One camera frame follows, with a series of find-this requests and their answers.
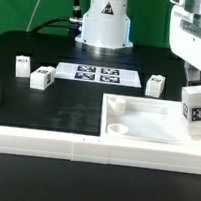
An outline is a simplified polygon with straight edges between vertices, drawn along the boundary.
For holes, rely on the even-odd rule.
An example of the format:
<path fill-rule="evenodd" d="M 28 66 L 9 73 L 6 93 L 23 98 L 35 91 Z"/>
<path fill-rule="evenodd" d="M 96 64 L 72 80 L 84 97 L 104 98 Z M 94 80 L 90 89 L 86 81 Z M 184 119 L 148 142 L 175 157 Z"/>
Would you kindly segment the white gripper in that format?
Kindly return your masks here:
<path fill-rule="evenodd" d="M 201 29 L 192 25 L 193 15 L 179 5 L 173 6 L 170 18 L 170 48 L 185 62 L 187 86 L 200 83 Z"/>

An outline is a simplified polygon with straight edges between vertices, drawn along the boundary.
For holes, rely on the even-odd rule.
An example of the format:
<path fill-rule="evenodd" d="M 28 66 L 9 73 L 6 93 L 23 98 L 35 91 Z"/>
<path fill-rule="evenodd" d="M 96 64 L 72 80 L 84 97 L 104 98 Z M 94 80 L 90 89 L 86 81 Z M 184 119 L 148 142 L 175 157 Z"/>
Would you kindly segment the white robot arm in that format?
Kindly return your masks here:
<path fill-rule="evenodd" d="M 201 0 L 169 0 L 171 9 L 169 42 L 171 51 L 185 61 L 187 82 L 201 77 Z M 132 48 L 131 22 L 127 0 L 91 0 L 83 15 L 82 30 L 76 45 L 97 54 Z"/>

